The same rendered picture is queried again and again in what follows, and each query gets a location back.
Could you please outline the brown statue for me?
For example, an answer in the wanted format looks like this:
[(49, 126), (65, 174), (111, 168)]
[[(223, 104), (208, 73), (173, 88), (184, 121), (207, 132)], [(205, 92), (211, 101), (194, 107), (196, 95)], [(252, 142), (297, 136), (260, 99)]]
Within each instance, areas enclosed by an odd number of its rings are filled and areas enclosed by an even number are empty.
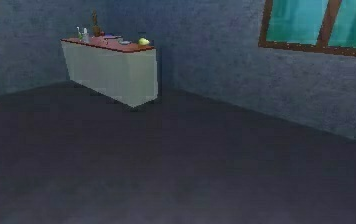
[(101, 35), (101, 28), (98, 25), (97, 13), (96, 11), (92, 12), (92, 31), (95, 37), (99, 37)]

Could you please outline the white cabinet with red top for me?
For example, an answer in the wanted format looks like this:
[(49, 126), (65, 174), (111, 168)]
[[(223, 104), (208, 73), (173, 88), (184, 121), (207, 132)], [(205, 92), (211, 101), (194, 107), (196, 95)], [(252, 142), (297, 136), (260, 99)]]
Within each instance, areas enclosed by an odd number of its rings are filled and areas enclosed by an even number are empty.
[(121, 45), (117, 39), (90, 37), (61, 39), (72, 81), (130, 107), (158, 96), (157, 51), (137, 43)]

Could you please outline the brown framed window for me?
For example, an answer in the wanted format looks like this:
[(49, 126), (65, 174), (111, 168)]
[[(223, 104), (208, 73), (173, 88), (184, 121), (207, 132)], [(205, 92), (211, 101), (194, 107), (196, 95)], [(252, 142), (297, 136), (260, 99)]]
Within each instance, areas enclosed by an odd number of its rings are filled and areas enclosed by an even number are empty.
[(356, 0), (265, 0), (258, 45), (356, 57)]

